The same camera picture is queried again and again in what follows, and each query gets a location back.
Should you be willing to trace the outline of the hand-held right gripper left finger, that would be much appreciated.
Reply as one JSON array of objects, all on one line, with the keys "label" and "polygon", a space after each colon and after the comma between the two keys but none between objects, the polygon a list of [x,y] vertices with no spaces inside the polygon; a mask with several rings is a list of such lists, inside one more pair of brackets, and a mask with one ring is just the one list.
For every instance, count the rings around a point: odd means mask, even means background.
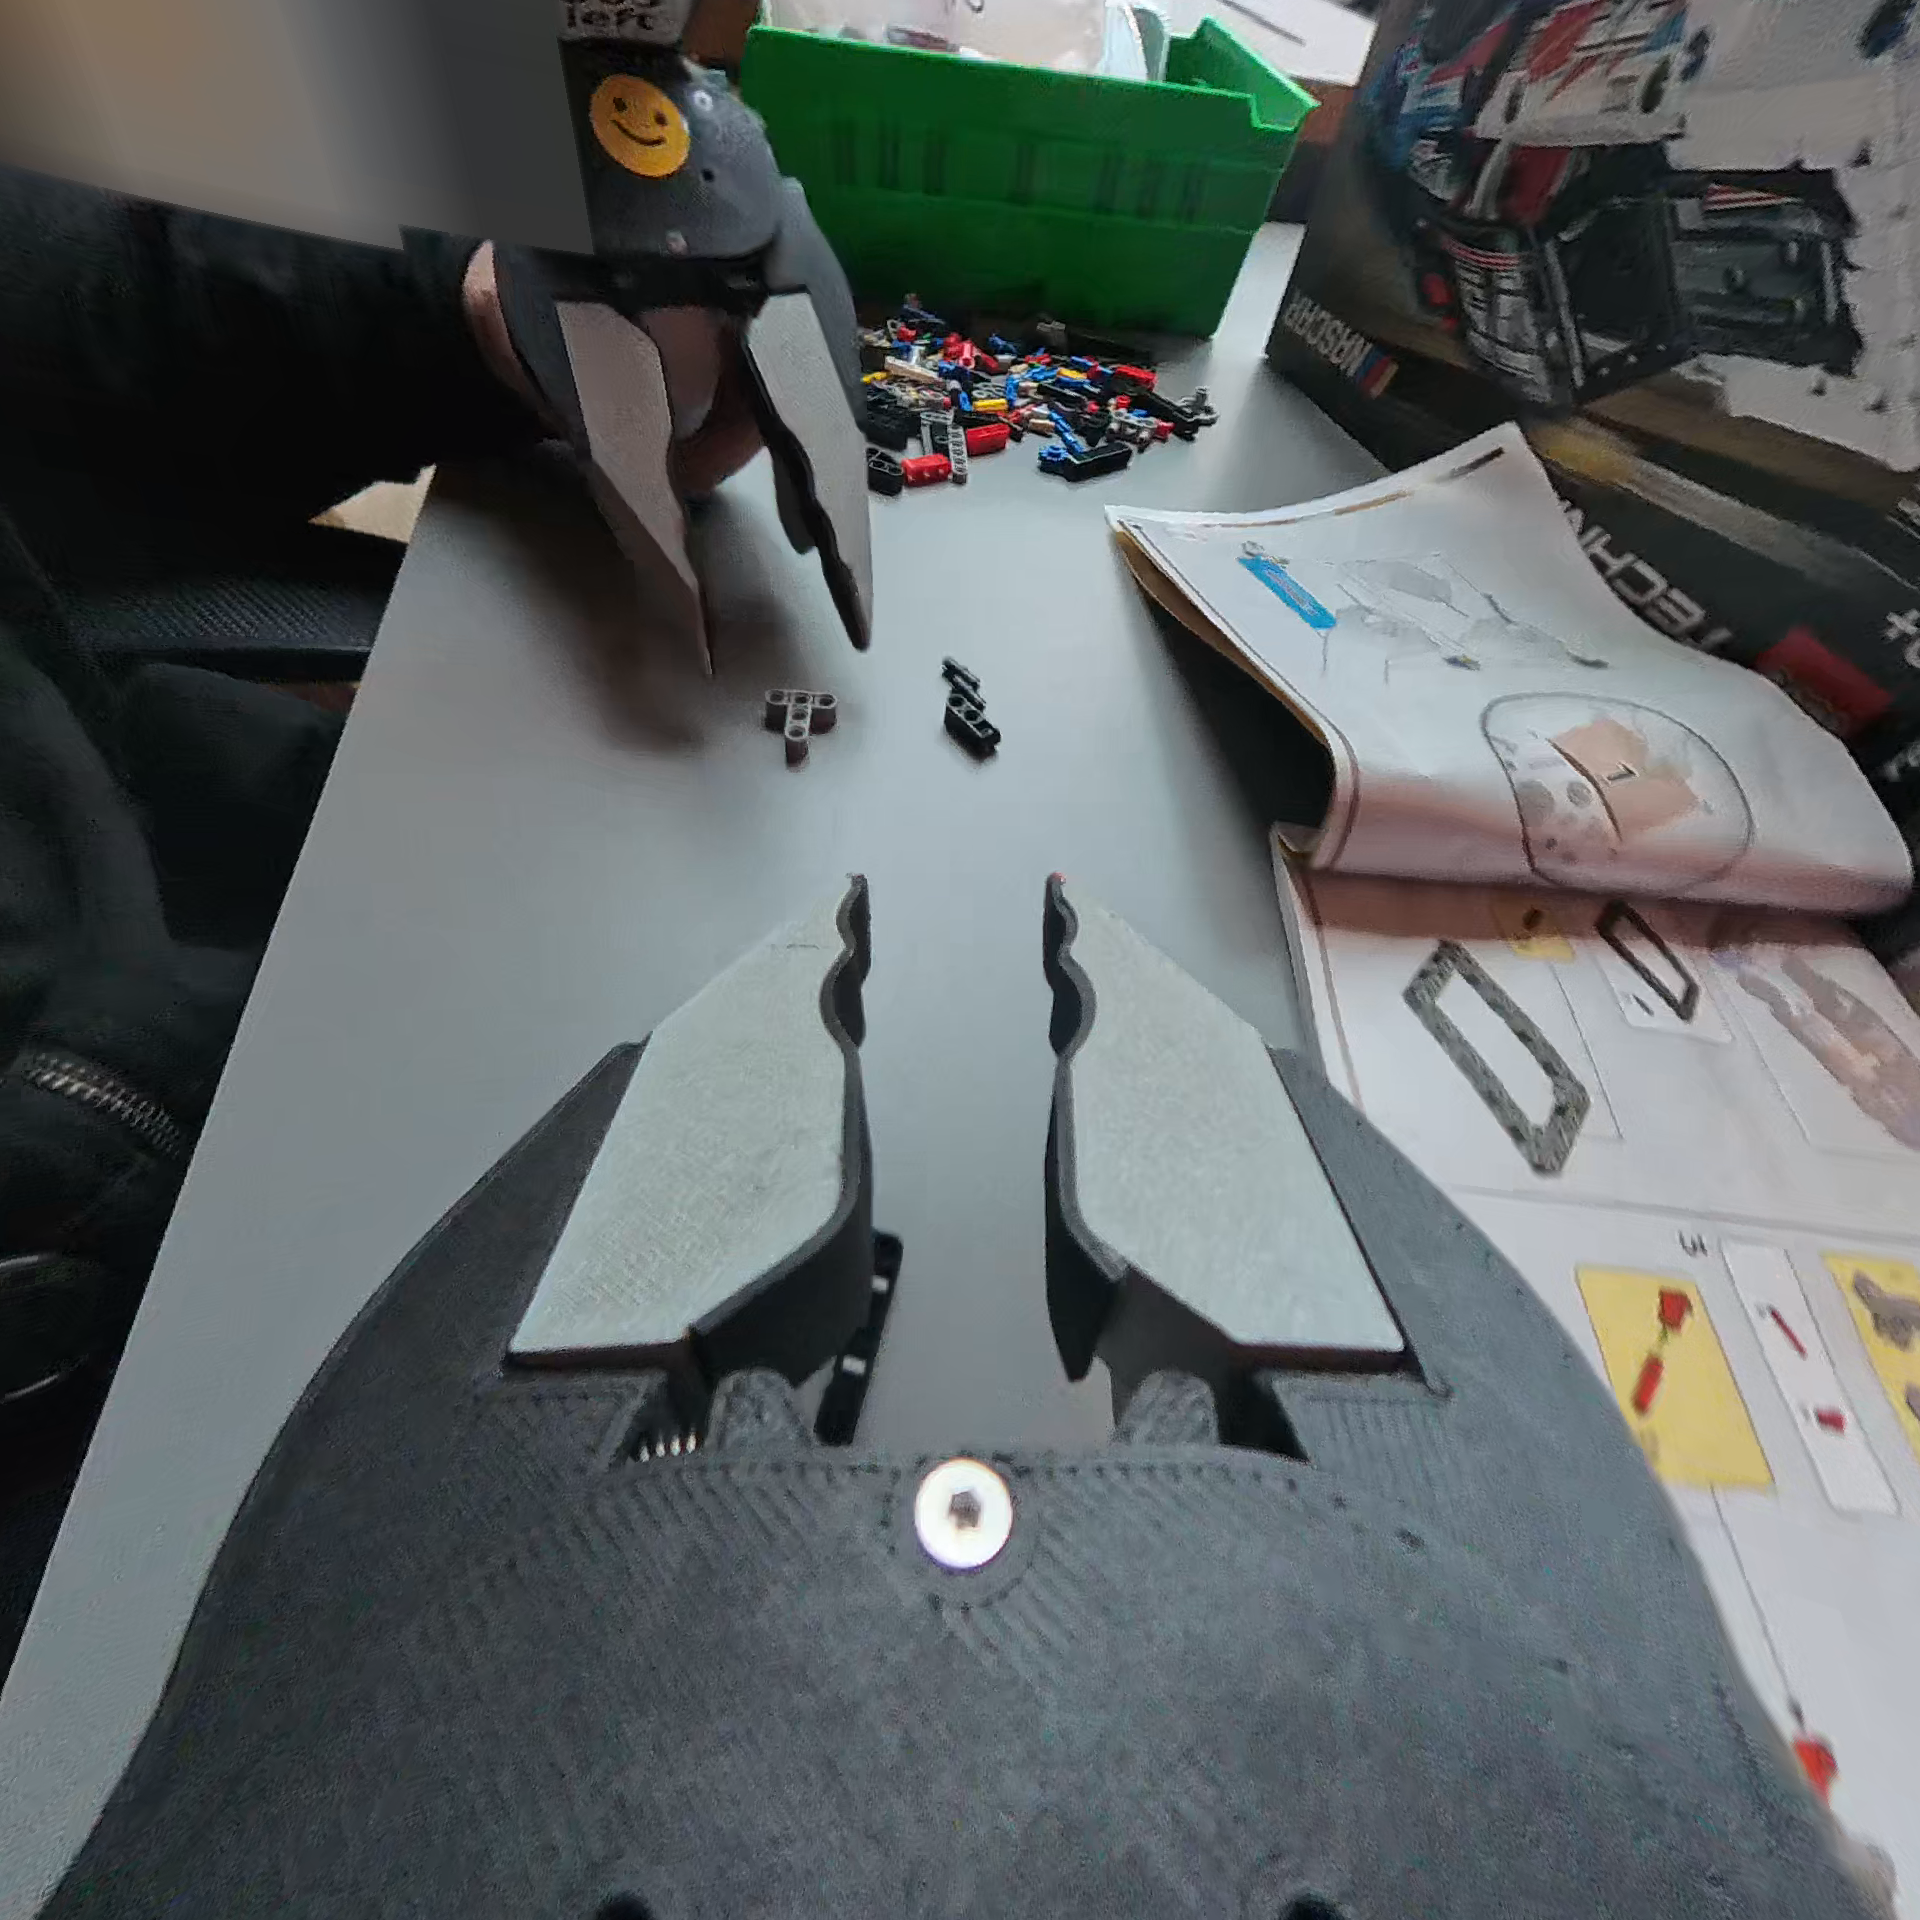
[{"label": "hand-held right gripper left finger", "polygon": [[746,949],[638,1050],[509,1339],[531,1367],[821,1373],[860,1332],[870,879]]}]

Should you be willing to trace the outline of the black rectangular lego frame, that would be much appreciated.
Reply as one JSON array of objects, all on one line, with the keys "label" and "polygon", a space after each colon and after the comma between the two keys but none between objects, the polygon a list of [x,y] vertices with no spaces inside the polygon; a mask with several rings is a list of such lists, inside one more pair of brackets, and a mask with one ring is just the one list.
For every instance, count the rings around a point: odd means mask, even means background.
[{"label": "black rectangular lego frame", "polygon": [[860,1416],[874,1383],[882,1332],[892,1315],[892,1303],[899,1295],[900,1278],[900,1237],[899,1236],[874,1236],[871,1237],[871,1284],[870,1284],[870,1311],[852,1339],[834,1358],[821,1409],[813,1413],[813,1436],[822,1446],[845,1446],[854,1441]]}]

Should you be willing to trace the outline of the pile of mixed lego pieces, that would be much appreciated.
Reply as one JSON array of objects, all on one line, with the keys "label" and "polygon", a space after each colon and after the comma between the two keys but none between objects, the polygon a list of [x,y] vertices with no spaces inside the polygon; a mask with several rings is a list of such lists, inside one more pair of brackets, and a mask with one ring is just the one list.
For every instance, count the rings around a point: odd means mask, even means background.
[{"label": "pile of mixed lego pieces", "polygon": [[854,324],[854,356],[866,443],[900,456],[968,443],[969,478],[1030,448],[1042,478],[1083,487],[1219,424],[1209,389],[1180,394],[1148,356],[1050,318],[977,334],[907,297]]}]

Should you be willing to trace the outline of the grey mesh office chair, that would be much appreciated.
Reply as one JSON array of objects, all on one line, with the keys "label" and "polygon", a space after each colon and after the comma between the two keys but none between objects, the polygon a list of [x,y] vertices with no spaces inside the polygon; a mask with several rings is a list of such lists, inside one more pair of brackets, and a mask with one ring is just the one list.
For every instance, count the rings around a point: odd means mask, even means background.
[{"label": "grey mesh office chair", "polygon": [[333,579],[200,574],[176,584],[67,588],[76,637],[110,672],[181,667],[260,687],[360,683],[396,567]]}]

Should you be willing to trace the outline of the black lego set box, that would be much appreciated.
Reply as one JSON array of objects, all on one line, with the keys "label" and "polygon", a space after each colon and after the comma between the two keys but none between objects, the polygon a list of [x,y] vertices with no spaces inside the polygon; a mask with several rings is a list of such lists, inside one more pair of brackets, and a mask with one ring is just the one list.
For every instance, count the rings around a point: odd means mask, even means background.
[{"label": "black lego set box", "polygon": [[1266,354],[1918,800],[1918,5],[1384,5]]}]

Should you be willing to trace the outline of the person's black zipped jacket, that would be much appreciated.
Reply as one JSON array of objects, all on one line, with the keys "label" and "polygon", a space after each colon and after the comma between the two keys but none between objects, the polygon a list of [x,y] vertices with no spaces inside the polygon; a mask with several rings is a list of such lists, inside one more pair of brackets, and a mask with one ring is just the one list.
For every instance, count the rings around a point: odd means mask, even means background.
[{"label": "person's black zipped jacket", "polygon": [[341,737],[298,692],[108,670],[2,518],[2,1670]]}]

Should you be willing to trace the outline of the green plastic bin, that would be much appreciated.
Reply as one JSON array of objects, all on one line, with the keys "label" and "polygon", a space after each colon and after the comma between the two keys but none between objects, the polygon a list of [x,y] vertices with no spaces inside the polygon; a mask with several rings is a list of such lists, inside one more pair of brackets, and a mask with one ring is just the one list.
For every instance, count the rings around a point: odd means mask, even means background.
[{"label": "green plastic bin", "polygon": [[1161,82],[754,26],[737,70],[863,302],[1209,341],[1319,103],[1199,23]]}]

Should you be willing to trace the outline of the lego instruction booklet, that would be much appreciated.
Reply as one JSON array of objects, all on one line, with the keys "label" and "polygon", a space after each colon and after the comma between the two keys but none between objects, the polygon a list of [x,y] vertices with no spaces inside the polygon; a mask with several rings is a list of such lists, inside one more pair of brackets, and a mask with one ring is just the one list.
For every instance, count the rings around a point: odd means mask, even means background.
[{"label": "lego instruction booklet", "polygon": [[1327,762],[1270,835],[1328,1081],[1569,1329],[1918,1916],[1918,1010],[1847,924],[1911,884],[1894,823],[1599,581],[1511,424],[1108,524]]}]

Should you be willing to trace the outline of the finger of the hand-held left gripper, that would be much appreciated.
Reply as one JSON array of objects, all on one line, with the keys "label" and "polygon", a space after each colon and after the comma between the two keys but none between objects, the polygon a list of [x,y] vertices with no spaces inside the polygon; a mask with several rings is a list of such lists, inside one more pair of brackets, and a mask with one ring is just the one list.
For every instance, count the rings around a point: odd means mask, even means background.
[{"label": "finger of the hand-held left gripper", "polygon": [[646,610],[707,672],[707,609],[686,547],[678,451],[714,406],[714,318],[677,303],[629,320],[602,302],[562,302],[558,326],[588,487]]},{"label": "finger of the hand-held left gripper", "polygon": [[787,542],[816,554],[845,637],[866,653],[874,620],[870,443],[809,293],[769,293],[742,350]]}]

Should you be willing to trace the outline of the person's left hand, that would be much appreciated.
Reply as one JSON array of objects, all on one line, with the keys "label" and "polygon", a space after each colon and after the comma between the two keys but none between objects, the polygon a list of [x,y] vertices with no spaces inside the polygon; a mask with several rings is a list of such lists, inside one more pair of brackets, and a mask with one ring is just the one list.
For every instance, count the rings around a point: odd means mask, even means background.
[{"label": "person's left hand", "polygon": [[704,306],[649,318],[674,419],[674,474],[686,501],[707,501],[762,454],[758,389],[737,326]]}]

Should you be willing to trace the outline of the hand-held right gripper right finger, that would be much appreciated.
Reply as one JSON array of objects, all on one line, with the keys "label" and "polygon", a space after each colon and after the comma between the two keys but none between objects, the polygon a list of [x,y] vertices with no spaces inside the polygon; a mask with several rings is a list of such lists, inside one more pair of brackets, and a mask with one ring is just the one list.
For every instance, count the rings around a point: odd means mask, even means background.
[{"label": "hand-held right gripper right finger", "polygon": [[1046,1311],[1062,1367],[1390,1373],[1408,1337],[1264,1036],[1048,874]]}]

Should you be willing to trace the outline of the clear plastic bag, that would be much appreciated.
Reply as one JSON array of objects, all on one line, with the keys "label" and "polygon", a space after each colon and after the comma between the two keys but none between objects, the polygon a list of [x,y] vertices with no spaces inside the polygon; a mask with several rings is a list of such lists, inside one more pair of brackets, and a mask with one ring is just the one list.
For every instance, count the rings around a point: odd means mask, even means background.
[{"label": "clear plastic bag", "polygon": [[1161,82],[1158,5],[762,5],[762,23],[1082,79]]}]

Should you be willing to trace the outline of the person's left forearm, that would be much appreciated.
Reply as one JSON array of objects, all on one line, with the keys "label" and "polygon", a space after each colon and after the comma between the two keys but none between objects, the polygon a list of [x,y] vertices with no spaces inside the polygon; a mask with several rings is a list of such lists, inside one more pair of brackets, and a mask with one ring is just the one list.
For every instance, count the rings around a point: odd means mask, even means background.
[{"label": "person's left forearm", "polygon": [[2,168],[2,467],[329,506],[541,439],[466,309],[471,235],[396,248]]}]

